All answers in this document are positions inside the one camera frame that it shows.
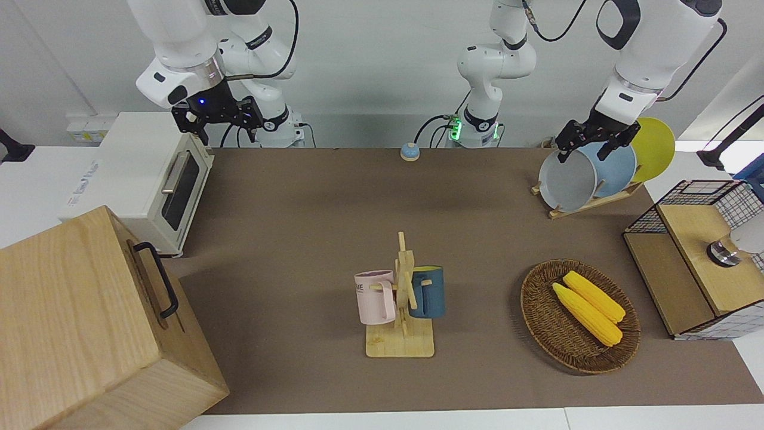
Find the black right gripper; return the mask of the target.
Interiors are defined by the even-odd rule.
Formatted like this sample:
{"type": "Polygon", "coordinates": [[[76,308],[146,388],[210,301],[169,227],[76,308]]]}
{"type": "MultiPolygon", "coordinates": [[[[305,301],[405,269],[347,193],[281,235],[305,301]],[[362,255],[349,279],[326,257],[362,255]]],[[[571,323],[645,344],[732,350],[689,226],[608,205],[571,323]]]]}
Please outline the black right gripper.
{"type": "Polygon", "coordinates": [[[256,133],[264,117],[254,96],[237,100],[229,82],[222,81],[211,89],[189,95],[185,87],[171,93],[171,108],[175,124],[181,133],[192,133],[203,145],[208,145],[207,124],[232,124],[246,131],[248,140],[256,143],[256,133]]]}

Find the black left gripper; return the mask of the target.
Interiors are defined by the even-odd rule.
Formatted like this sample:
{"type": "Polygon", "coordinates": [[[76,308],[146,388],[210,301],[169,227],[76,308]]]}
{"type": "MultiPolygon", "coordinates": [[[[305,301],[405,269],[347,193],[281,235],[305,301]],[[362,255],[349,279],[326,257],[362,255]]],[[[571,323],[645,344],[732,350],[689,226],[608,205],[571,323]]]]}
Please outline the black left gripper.
{"type": "Polygon", "coordinates": [[[598,160],[605,161],[612,152],[628,147],[641,128],[638,120],[625,124],[593,107],[584,122],[567,122],[557,134],[557,160],[564,164],[576,149],[592,142],[605,142],[597,152],[598,160]]]}

